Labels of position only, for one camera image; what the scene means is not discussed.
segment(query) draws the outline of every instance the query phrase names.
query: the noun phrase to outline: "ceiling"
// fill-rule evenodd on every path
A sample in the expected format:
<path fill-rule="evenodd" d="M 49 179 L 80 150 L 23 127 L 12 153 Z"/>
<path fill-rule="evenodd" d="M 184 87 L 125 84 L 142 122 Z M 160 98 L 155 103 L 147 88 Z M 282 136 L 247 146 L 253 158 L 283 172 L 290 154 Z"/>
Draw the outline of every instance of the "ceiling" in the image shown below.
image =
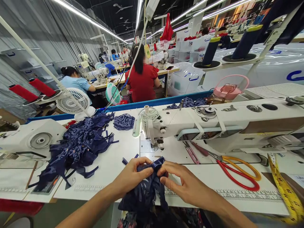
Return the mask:
<path fill-rule="evenodd" d="M 138 0 L 76 0 L 84 8 L 91 8 L 95 15 L 105 22 L 116 34 L 124 39 L 133 38 L 136 26 L 136 14 Z M 119 11 L 118 4 L 122 7 L 128 7 Z M 185 10 L 193 5 L 193 0 L 160 0 L 153 17 L 170 13 L 170 18 L 176 18 Z M 161 19 L 148 23 L 147 30 L 154 26 L 159 26 Z M 143 17 L 138 30 L 143 29 Z"/>

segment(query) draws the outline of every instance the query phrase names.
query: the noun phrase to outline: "green fan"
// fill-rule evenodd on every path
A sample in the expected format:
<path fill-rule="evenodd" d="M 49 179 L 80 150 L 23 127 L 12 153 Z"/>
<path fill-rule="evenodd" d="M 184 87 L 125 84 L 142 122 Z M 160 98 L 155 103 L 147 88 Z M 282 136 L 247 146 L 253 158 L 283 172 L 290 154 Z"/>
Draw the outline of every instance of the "green fan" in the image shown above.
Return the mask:
<path fill-rule="evenodd" d="M 105 91 L 105 96 L 107 100 L 111 102 L 115 98 L 112 104 L 113 105 L 119 104 L 122 101 L 123 97 L 119 96 L 118 94 L 119 94 L 119 90 L 116 89 L 116 86 L 113 83 L 109 83 L 107 85 L 107 90 Z"/>

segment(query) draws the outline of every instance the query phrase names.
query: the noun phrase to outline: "red shirt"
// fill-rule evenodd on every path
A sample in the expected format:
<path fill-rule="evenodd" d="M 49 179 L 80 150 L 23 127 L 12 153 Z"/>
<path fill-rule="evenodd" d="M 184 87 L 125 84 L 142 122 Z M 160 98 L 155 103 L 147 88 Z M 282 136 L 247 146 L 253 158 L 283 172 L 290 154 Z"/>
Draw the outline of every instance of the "red shirt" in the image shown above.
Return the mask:
<path fill-rule="evenodd" d="M 131 86 L 133 91 L 133 102 L 141 102 L 155 99 L 154 79 L 157 78 L 157 72 L 159 70 L 151 65 L 144 65 L 142 74 L 139 74 L 135 70 L 135 66 L 132 69 L 132 73 L 128 80 L 128 85 Z M 127 80 L 130 70 L 125 74 Z"/>

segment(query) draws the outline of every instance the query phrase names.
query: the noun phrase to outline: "orange-handled scissors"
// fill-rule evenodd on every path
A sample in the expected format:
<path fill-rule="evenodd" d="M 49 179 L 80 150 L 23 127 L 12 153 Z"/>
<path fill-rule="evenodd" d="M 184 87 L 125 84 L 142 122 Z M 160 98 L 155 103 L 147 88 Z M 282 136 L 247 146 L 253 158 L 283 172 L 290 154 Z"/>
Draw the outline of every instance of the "orange-handled scissors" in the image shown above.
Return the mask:
<path fill-rule="evenodd" d="M 225 172 L 225 174 L 237 185 L 241 186 L 242 188 L 245 188 L 249 191 L 258 191 L 260 190 L 260 186 L 256 181 L 261 180 L 261 175 L 260 173 L 249 163 L 239 159 L 239 158 L 235 158 L 235 157 L 229 157 L 229 156 L 218 156 L 214 153 L 211 153 L 208 151 L 208 153 L 214 157 L 217 161 L 217 163 L 220 165 L 220 167 L 222 168 L 222 170 Z M 234 164 L 233 162 L 231 162 L 231 160 L 234 161 L 238 161 L 243 163 L 244 165 L 246 165 L 247 167 L 249 167 L 255 174 L 254 176 L 251 176 L 249 173 L 247 173 L 245 170 L 243 170 L 242 168 L 240 168 L 238 165 Z M 230 166 L 228 166 L 227 164 L 225 164 L 224 162 L 228 162 L 229 164 L 231 164 L 233 167 L 235 167 L 236 169 L 238 169 L 239 171 L 231 168 Z M 234 179 L 231 174 L 228 172 L 228 170 L 231 170 L 239 175 L 241 175 L 242 177 L 248 179 L 251 181 L 251 183 L 253 183 L 254 187 L 248 187 L 246 185 L 243 185 L 242 183 L 238 182 L 236 179 Z"/>

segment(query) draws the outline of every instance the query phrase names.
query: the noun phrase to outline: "hand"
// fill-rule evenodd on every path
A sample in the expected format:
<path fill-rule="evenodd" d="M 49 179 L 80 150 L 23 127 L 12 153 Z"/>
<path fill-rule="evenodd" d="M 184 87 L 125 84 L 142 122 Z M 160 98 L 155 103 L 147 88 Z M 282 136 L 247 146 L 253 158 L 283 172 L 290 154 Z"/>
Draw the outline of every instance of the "hand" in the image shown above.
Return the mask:
<path fill-rule="evenodd" d="M 143 179 L 153 173 L 153 168 L 146 168 L 137 172 L 137 166 L 142 164 L 152 164 L 146 157 L 132 158 L 116 179 L 111 183 L 114 186 L 117 199 L 123 198 L 127 192 L 134 189 Z"/>
<path fill-rule="evenodd" d="M 157 175 L 162 176 L 167 172 L 180 177 L 182 185 L 176 184 L 168 177 L 161 177 L 160 181 L 163 185 L 175 192 L 186 203 L 215 212 L 217 202 L 222 198 L 201 182 L 189 169 L 183 165 L 165 161 Z"/>

